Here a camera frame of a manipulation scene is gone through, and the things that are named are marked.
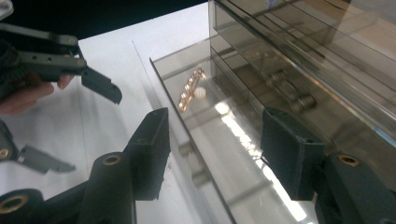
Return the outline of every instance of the black bracket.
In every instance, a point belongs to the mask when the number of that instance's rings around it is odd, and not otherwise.
[[[14,161],[42,174],[45,174],[48,170],[61,173],[76,170],[75,166],[60,161],[34,147],[25,146],[18,150],[12,140],[11,131],[0,120],[0,163],[4,161]]]
[[[317,194],[319,223],[396,223],[396,197],[363,160],[324,155],[325,144],[292,115],[265,108],[262,159],[294,201]]]
[[[169,153],[168,109],[157,109],[122,152],[96,159],[88,181],[46,201],[36,189],[1,196],[0,223],[136,223],[135,200],[159,197]]]
[[[83,86],[120,103],[120,89],[87,65],[76,37],[6,23],[0,23],[0,36],[7,41],[0,41],[0,99],[15,91],[13,81],[30,72],[50,82],[60,75],[81,76]]]

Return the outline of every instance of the glass panel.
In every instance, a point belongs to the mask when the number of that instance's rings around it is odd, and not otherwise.
[[[262,104],[234,72],[239,65],[248,65],[247,61],[220,38],[212,36],[210,40],[153,62],[196,146],[194,153],[202,157],[201,162],[218,187],[223,205],[230,209],[235,221],[317,221],[313,204],[292,202],[268,166],[263,164],[260,150]],[[217,43],[213,45],[215,49],[210,48],[211,42]],[[180,62],[185,62],[186,66],[181,66]],[[200,79],[195,89],[205,89],[205,97],[192,91],[195,95],[186,110],[180,111],[185,85],[199,69],[205,72],[205,79]],[[256,84],[260,83],[252,79],[251,85]]]
[[[232,0],[219,4],[395,145],[394,1]]]
[[[343,1],[216,1],[213,23],[219,36],[212,48],[254,96],[251,105],[293,114],[327,143],[327,153],[341,150],[367,161],[396,189],[391,72],[396,63],[374,48],[378,39],[363,43],[355,31],[340,31],[352,18],[361,19],[352,14],[367,17],[359,24],[373,14],[347,6]],[[343,17],[339,7],[347,8]]]

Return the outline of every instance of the white surface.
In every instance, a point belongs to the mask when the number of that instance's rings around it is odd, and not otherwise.
[[[207,38],[207,11],[207,4],[202,4],[81,40],[88,65],[112,79],[122,91],[122,102],[113,105],[82,87],[80,79],[75,78],[65,91],[57,90],[21,115],[2,116],[18,147],[29,144],[40,148],[75,164],[77,170],[41,175],[4,162],[0,164],[0,194],[34,188],[48,199],[88,179],[97,157],[122,151],[143,117],[152,110],[149,97],[155,92],[145,92],[151,81],[147,75],[155,76],[149,58],[160,58]],[[137,203],[138,222],[212,222],[205,215],[199,192],[185,183],[182,173],[171,156],[160,200]]]

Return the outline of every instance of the human hand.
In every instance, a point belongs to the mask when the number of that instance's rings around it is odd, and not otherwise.
[[[60,76],[58,87],[63,90],[74,76]],[[54,88],[50,82],[44,82],[38,75],[28,74],[22,81],[15,83],[17,91],[0,101],[0,114],[17,115],[33,106],[36,101],[53,93]]]

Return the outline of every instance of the dark background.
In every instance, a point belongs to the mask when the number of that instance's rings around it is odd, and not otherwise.
[[[11,0],[4,22],[78,39],[147,21],[207,0]]]

